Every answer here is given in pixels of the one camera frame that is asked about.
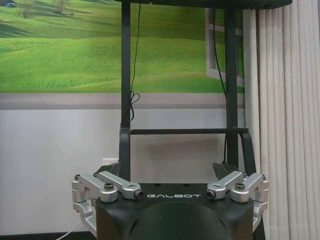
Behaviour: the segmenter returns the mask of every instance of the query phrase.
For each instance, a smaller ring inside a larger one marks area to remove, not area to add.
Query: black cable
[[[215,64],[216,68],[218,69],[219,72],[219,77],[220,77],[220,82],[222,85],[223,93],[225,98],[227,99],[227,91],[224,85],[224,81],[222,80],[222,74],[220,70],[220,65],[218,61],[218,54],[217,54],[217,42],[216,42],[216,9],[213,9],[213,46],[214,46],[214,57],[215,57]],[[227,134],[225,134],[224,137],[224,148],[223,148],[223,161],[222,164],[227,165]]]
[[[125,120],[125,117],[128,113],[128,110],[132,113],[129,121],[132,121],[135,118],[135,110],[134,110],[134,104],[139,101],[140,99],[140,93],[134,92],[133,87],[134,87],[134,82],[136,78],[136,63],[137,63],[137,55],[138,55],[138,44],[139,44],[139,36],[140,36],[140,15],[141,15],[141,3],[139,4],[139,12],[138,12],[138,26],[137,26],[137,36],[136,36],[136,44],[135,44],[135,54],[134,54],[134,62],[133,62],[133,77],[131,81],[131,87],[130,87],[130,92],[129,92],[129,104],[126,106],[125,109],[125,114],[121,120],[120,123],[120,130],[122,128],[122,123]]]
[[[225,98],[227,98],[227,91],[225,88],[224,81],[222,80],[222,74],[220,70],[220,65],[218,61],[218,54],[217,54],[217,42],[216,42],[216,9],[213,9],[213,46],[214,46],[214,56],[215,56],[215,63],[216,63],[216,68],[218,69],[219,72],[219,77],[220,77],[220,82],[222,85],[223,93]]]

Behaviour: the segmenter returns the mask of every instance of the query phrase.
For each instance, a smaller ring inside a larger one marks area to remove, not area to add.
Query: metal bracket
[[[105,183],[113,183],[125,199],[137,200],[144,195],[140,185],[136,182],[129,182],[108,171],[102,171],[97,178]]]
[[[211,200],[223,199],[230,190],[230,197],[238,203],[246,203],[249,199],[254,201],[253,226],[254,232],[262,219],[262,213],[268,208],[269,181],[266,176],[253,173],[247,176],[234,171],[217,182],[207,185],[207,196]]]
[[[264,181],[261,174],[254,173],[248,176],[243,183],[238,183],[230,190],[230,197],[238,203],[246,203],[249,201],[250,195],[255,189],[259,189],[260,184]]]
[[[243,173],[234,171],[217,182],[211,182],[207,185],[206,195],[209,199],[218,200],[226,197],[227,191],[236,183],[244,180]]]
[[[111,203],[118,199],[118,191],[126,199],[142,198],[143,191],[136,182],[128,182],[108,171],[78,174],[71,182],[73,209],[80,213],[82,223],[97,237],[97,223],[94,216],[96,199]]]
[[[257,202],[254,201],[254,207],[253,207],[253,229],[252,232],[254,232],[258,225],[260,224],[262,213],[264,210],[268,208],[268,202]]]
[[[95,237],[97,237],[96,218],[94,217],[92,207],[88,204],[88,202],[74,202],[73,209],[80,213],[81,222]]]
[[[81,174],[72,181],[72,200],[81,203],[85,200],[100,198],[102,202],[110,203],[118,199],[118,188],[107,188],[105,182],[91,174]]]

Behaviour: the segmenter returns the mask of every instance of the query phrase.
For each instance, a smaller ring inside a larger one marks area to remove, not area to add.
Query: electrical outlet
[[[102,158],[102,166],[116,164],[118,161],[119,158]]]

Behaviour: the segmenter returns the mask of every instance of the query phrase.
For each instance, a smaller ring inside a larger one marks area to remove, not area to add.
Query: grass
[[[53,13],[50,0],[37,0],[29,18],[21,17],[21,2],[17,5],[0,7],[1,93],[120,92],[119,2],[72,0],[64,16],[59,16]],[[137,12],[138,6],[132,4],[131,56]],[[217,22],[222,21],[223,14],[217,14]],[[220,93],[220,82],[204,74],[205,47],[203,9],[143,5],[135,90]],[[224,70],[221,33],[217,53]]]

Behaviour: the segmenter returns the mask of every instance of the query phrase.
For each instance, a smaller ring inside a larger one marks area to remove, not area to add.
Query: metal pole
[[[121,35],[121,119],[122,127],[130,128],[130,2],[122,1]]]
[[[130,1],[121,4],[121,130],[119,136],[119,162],[121,178],[130,181]]]
[[[226,79],[226,128],[238,127],[237,93],[237,36],[236,10],[224,10],[225,79]],[[227,163],[239,167],[238,134],[229,132],[227,137]]]

